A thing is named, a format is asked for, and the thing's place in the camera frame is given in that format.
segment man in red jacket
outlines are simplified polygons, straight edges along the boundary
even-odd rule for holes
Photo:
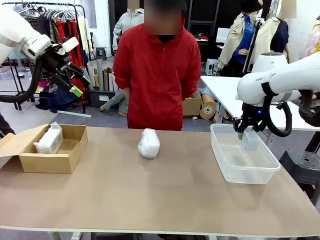
[[[129,128],[181,131],[183,101],[198,90],[199,47],[184,28],[185,0],[146,2],[145,23],[121,36],[115,82],[129,101]]]

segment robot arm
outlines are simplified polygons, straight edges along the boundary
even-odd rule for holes
[[[0,63],[3,63],[14,48],[21,52],[33,63],[35,70],[29,89],[19,96],[0,96],[0,102],[24,102],[36,91],[42,69],[51,74],[51,80],[64,91],[80,97],[83,93],[72,84],[72,78],[77,78],[87,87],[90,81],[84,77],[84,72],[70,62],[68,52],[79,43],[75,37],[63,44],[52,44],[46,35],[41,35],[31,25],[10,7],[0,5],[3,19],[7,24],[0,24]]]
[[[273,63],[277,55],[265,54],[264,64]],[[312,90],[320,90],[320,52],[269,71],[245,75],[237,87],[238,98],[244,103],[242,117],[233,121],[235,131],[243,133],[248,126],[253,126],[258,132],[268,127],[277,136],[288,136],[292,131],[292,115],[286,102],[296,99],[297,93],[302,95],[301,117],[307,123],[320,127],[320,112],[310,111]],[[285,131],[280,131],[272,123],[269,109],[273,103],[285,112]]]

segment bubble wrap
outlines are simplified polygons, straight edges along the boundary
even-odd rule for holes
[[[33,144],[38,154],[56,154],[63,141],[62,128],[54,122],[40,141]]]
[[[160,141],[154,129],[145,129],[138,144],[139,152],[147,159],[154,159],[160,148]]]

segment red sleeve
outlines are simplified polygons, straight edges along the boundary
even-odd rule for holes
[[[197,84],[201,77],[201,56],[197,43],[193,46],[191,59],[181,82],[182,100],[190,98],[198,90]]]
[[[126,33],[124,33],[120,38],[113,64],[115,82],[121,89],[131,87],[131,54],[127,39]]]

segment red jacket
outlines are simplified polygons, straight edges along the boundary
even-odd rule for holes
[[[113,69],[116,84],[131,88],[129,128],[181,131],[183,101],[198,90],[201,76],[193,35],[182,27],[181,35],[163,44],[145,34],[144,24],[132,27],[121,36]]]

